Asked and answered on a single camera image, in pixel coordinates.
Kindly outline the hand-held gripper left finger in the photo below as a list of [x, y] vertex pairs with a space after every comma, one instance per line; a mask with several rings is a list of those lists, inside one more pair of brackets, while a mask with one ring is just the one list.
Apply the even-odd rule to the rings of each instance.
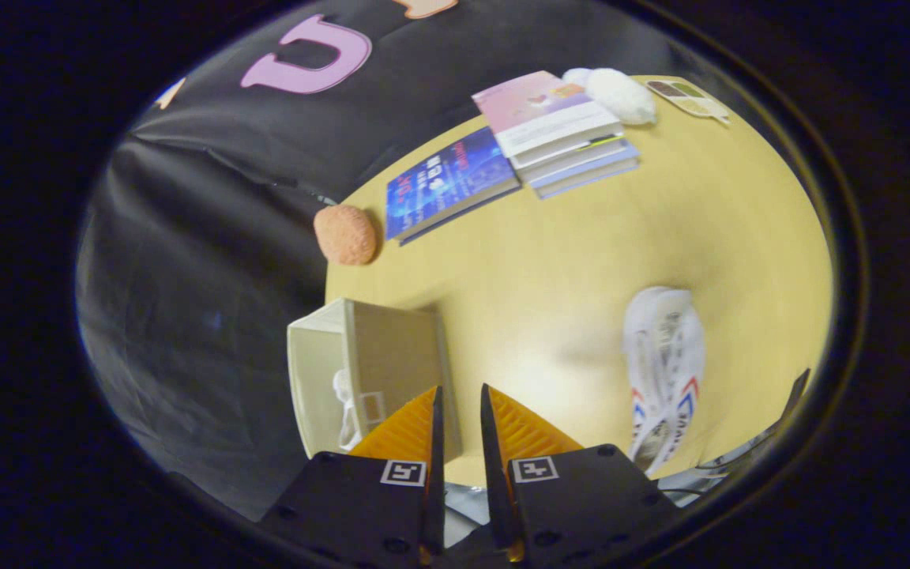
[[343, 566], [427, 566], [443, 550], [443, 389], [431, 386], [346, 454], [319, 451], [261, 529]]

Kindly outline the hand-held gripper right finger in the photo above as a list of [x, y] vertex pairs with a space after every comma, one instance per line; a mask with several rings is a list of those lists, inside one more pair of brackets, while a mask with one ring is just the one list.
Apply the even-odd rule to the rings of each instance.
[[513, 564], [624, 564], [680, 508], [610, 443], [584, 447], [494, 386], [480, 392], [495, 547]]

